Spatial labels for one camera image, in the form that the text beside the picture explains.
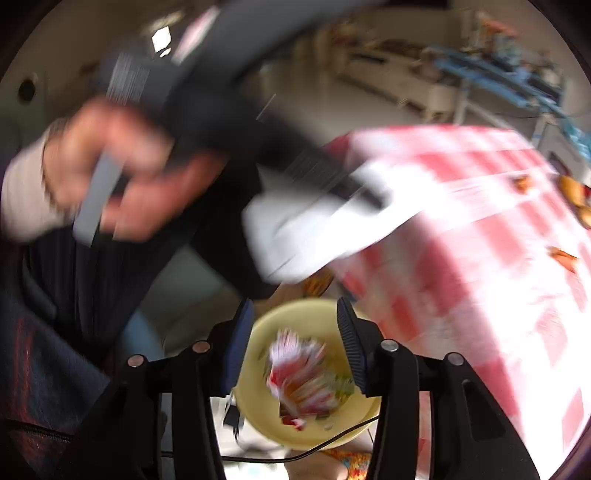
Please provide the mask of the person's left hand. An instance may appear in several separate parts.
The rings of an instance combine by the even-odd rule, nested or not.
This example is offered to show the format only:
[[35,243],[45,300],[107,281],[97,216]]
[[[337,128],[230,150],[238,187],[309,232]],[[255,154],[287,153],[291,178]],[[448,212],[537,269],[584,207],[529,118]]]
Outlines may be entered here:
[[172,140],[134,110],[96,98],[46,141],[46,186],[58,208],[73,211],[87,196],[100,156],[109,155],[128,183],[102,208],[100,229],[116,240],[144,242],[204,193],[225,166],[221,157],[204,152],[166,172],[171,150]]

